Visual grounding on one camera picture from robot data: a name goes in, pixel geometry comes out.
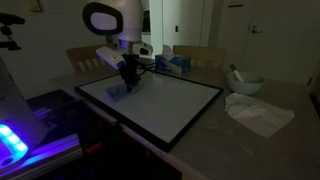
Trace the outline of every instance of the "chair back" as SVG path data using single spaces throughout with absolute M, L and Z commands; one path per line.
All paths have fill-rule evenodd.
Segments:
M 67 49 L 66 54 L 76 72 L 88 71 L 106 66 L 106 62 L 100 59 L 96 53 L 96 50 L 103 46 L 116 49 L 113 45 L 99 44 Z
M 190 56 L 191 66 L 221 70 L 225 49 L 199 46 L 173 46 L 176 55 Z

